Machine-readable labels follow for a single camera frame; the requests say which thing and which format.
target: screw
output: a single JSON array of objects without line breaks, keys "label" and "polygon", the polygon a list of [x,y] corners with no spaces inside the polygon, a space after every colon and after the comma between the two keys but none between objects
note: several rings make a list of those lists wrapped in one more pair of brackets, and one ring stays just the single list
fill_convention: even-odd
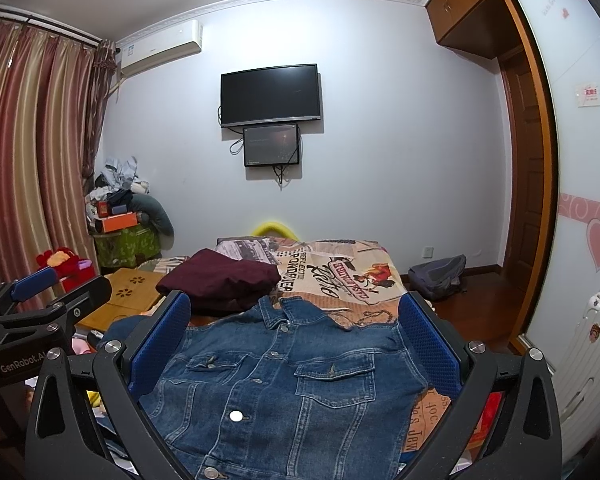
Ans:
[{"label": "screw", "polygon": [[117,339],[113,339],[104,345],[104,351],[107,354],[115,354],[122,347],[122,343]]},{"label": "screw", "polygon": [[544,356],[538,348],[530,348],[529,357],[531,357],[534,361],[541,361]]},{"label": "screw", "polygon": [[469,350],[474,354],[483,354],[487,347],[482,341],[471,341],[469,342]]},{"label": "screw", "polygon": [[52,348],[51,350],[49,350],[49,352],[46,353],[46,358],[50,359],[50,360],[54,360],[54,359],[58,359],[60,357],[60,354],[62,353],[62,350],[59,348]]}]

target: jacket pocket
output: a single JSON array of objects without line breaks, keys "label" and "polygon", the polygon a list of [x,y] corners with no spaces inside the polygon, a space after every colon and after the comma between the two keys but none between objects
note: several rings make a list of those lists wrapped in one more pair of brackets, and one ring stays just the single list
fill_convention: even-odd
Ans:
[{"label": "jacket pocket", "polygon": [[187,363],[187,379],[200,383],[225,384],[240,368],[245,356],[204,354]]},{"label": "jacket pocket", "polygon": [[329,408],[344,408],[376,399],[374,355],[354,354],[296,368],[296,395]]}]

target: sticker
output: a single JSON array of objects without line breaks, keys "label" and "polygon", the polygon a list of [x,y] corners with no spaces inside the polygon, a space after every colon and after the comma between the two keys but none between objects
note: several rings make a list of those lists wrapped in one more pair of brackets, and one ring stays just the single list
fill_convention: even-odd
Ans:
[{"label": "sticker", "polygon": [[579,107],[600,106],[600,87],[595,83],[576,86]]},{"label": "sticker", "polygon": [[589,341],[595,343],[600,337],[600,325],[598,323],[594,323],[589,330]]}]

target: curtain rod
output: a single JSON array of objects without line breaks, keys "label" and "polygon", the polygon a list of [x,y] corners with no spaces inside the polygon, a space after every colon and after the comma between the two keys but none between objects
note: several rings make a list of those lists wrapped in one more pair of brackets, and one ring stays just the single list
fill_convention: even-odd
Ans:
[{"label": "curtain rod", "polygon": [[0,18],[6,18],[8,20],[14,20],[16,22],[28,23],[29,25],[46,28],[46,30],[68,36],[69,38],[81,41],[91,46],[98,46],[101,41],[101,38],[92,36],[83,30],[70,27],[69,25],[57,22],[56,20],[52,20],[51,18],[47,18],[41,14],[36,14],[35,12],[17,9],[16,7],[0,5]]}]

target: bed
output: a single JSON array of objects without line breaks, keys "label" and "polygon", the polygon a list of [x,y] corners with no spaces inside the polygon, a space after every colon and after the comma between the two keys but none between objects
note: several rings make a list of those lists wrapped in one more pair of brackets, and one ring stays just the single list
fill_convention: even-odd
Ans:
[{"label": "bed", "polygon": [[[400,297],[407,292],[388,252],[373,241],[235,237],[219,238],[215,250],[235,260],[278,266],[282,279],[272,293],[274,301],[301,296],[344,327],[394,321]],[[165,274],[184,260],[184,256],[160,258],[145,262],[139,269]],[[213,320],[193,316],[191,322],[204,325]],[[420,449],[449,403],[450,399],[435,389],[420,397],[411,414],[404,453]],[[487,430],[486,421],[481,420],[468,447],[479,446]]]}]

